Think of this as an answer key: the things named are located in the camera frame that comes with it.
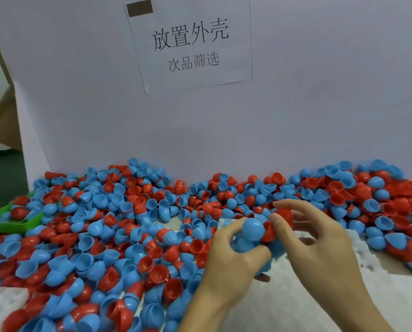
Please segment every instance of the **hand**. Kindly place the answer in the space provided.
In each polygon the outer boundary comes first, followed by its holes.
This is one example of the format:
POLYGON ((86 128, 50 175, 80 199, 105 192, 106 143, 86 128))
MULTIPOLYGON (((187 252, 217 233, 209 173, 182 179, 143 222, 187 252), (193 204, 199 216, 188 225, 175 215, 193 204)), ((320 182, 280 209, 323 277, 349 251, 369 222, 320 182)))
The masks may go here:
POLYGON ((339 328, 393 331, 369 296, 346 230, 307 201, 286 199, 274 206, 292 210, 292 228, 276 213, 270 220, 298 279, 339 328), (294 230, 313 238, 298 238, 294 230))
MULTIPOLYGON (((242 254, 232 250, 230 243, 234 235, 241 232, 245 220, 236 220, 215 233, 200 285, 218 303, 229 308, 247 294, 254 275, 272 257, 263 245, 242 254)), ((261 274, 256 279, 268 282, 270 277, 261 274)))

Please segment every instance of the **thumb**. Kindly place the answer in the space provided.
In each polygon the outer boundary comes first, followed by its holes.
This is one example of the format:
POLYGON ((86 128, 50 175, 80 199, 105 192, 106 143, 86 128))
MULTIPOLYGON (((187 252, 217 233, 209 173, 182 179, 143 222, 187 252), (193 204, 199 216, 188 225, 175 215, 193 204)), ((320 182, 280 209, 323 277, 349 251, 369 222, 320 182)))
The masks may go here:
POLYGON ((269 217, 269 220, 274 226, 275 232, 277 232, 278 238, 280 239, 288 254, 290 254, 294 249, 303 245, 282 216, 277 213, 272 213, 269 217))
POLYGON ((272 257, 271 251, 264 245, 258 245, 254 249, 243 253, 246 260, 249 262, 251 270, 258 272, 262 266, 264 266, 272 257))

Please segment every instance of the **green plastic bin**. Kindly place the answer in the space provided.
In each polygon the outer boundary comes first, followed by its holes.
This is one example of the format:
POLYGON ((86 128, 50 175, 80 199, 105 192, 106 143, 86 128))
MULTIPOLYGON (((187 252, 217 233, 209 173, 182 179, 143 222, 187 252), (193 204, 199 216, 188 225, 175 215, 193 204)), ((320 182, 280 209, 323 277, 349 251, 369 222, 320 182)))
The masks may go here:
MULTIPOLYGON (((1 218, 1 215, 4 212, 10 212, 10 206, 11 205, 12 205, 12 203, 0 208, 0 218, 1 218)), ((35 228, 38 225, 41 225, 41 219, 42 219, 43 216, 44 216, 44 213, 40 213, 38 216, 32 218, 29 221, 26 221, 26 220, 21 220, 21 221, 9 220, 9 221, 6 221, 4 223, 0 223, 0 233, 24 235, 24 234, 26 234, 27 230, 35 228)))

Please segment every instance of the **paper sign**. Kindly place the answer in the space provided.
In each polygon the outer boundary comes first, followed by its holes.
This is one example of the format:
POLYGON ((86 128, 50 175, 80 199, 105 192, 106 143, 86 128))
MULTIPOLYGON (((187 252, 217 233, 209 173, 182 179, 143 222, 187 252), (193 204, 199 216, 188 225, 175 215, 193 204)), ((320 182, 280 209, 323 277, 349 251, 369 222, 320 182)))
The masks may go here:
POLYGON ((126 13, 147 95, 252 79, 249 0, 146 0, 126 13))

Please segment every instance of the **dark green floor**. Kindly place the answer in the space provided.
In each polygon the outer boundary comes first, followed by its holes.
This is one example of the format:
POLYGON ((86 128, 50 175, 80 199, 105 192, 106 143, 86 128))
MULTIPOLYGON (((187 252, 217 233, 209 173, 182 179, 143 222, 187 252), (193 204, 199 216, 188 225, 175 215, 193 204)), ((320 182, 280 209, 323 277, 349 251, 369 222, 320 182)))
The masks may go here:
POLYGON ((23 154, 12 149, 0 151, 0 208, 28 192, 23 154))

